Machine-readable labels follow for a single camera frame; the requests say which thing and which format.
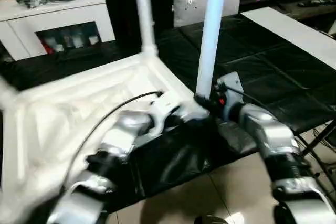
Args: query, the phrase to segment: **white pillow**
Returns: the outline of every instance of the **white pillow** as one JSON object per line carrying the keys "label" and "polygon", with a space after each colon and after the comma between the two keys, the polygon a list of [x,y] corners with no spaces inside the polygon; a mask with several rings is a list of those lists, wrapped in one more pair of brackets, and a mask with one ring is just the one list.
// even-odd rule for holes
{"label": "white pillow", "polygon": [[[224,0],[223,16],[238,13],[240,0]],[[174,0],[174,27],[204,21],[207,0]]]}

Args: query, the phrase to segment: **tile floor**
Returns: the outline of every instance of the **tile floor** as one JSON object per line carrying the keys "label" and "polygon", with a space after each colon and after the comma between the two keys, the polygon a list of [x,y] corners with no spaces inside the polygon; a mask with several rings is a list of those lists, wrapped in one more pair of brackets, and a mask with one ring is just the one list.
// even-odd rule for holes
{"label": "tile floor", "polygon": [[[312,131],[304,133],[304,138],[311,141]],[[323,161],[336,161],[336,154],[325,147],[318,146],[316,151]],[[308,159],[318,172],[315,161]],[[332,192],[323,174],[321,181]],[[195,217],[205,214],[222,217],[229,224],[273,224],[275,203],[266,169],[256,153],[119,210],[111,214],[108,224],[192,224]]]}

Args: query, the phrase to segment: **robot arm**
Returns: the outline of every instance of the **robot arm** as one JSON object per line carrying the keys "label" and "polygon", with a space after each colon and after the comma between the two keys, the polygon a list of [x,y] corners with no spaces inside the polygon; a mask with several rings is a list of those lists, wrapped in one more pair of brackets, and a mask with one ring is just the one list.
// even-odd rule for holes
{"label": "robot arm", "polygon": [[[220,78],[218,84],[242,90],[237,73]],[[257,143],[271,179],[273,197],[279,202],[274,210],[275,223],[336,224],[336,215],[311,177],[309,165],[301,157],[291,129],[269,111],[245,104],[236,92],[225,90],[222,97],[225,97],[225,105],[220,107],[209,105],[206,99],[196,97],[196,101],[224,121],[236,122]],[[115,169],[127,160],[135,140],[160,134],[165,119],[178,107],[163,94],[152,104],[149,113],[122,112],[105,134],[98,151],[87,158],[88,168],[68,187],[47,223],[104,223],[108,215],[106,195],[116,190]]]}
{"label": "robot arm", "polygon": [[224,87],[225,93],[218,91],[227,102],[222,106],[222,119],[236,122],[257,144],[271,179],[272,195],[279,202],[274,209],[276,224],[336,223],[334,210],[301,157],[292,130],[269,111],[245,104],[241,94],[225,89],[230,85],[242,91],[236,72],[217,84]]}

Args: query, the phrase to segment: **black leather surface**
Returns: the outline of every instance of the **black leather surface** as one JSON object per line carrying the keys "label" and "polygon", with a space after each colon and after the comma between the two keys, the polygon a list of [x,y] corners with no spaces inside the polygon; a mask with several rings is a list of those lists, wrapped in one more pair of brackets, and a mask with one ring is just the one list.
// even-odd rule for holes
{"label": "black leather surface", "polygon": [[[193,91],[201,39],[202,24],[167,30],[157,38],[162,61]],[[12,62],[0,66],[0,73],[24,90],[118,60],[137,50],[120,49],[114,42],[108,42],[67,54]],[[246,93],[267,104],[272,113],[297,133],[335,117],[336,72],[240,15],[223,18],[214,79],[231,71],[239,73]],[[254,151],[242,148],[243,153],[234,153],[218,134],[209,139],[209,132],[216,132],[214,123],[190,122],[134,152],[130,164],[118,174],[120,185],[117,194],[111,197],[111,210]],[[230,129],[225,133],[229,137]],[[30,223],[40,223],[36,216],[32,219],[36,222]]]}
{"label": "black leather surface", "polygon": [[[296,133],[335,118],[335,88],[328,84],[336,79],[334,69],[241,15],[223,19],[214,79],[237,71],[244,91],[268,105]],[[180,31],[200,50],[202,24]]]}

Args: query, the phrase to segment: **glass cabinet door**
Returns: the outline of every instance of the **glass cabinet door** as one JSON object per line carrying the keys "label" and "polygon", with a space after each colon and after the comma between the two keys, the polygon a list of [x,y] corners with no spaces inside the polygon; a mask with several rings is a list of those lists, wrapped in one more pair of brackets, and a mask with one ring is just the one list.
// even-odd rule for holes
{"label": "glass cabinet door", "polygon": [[95,22],[35,32],[48,54],[101,43]]}

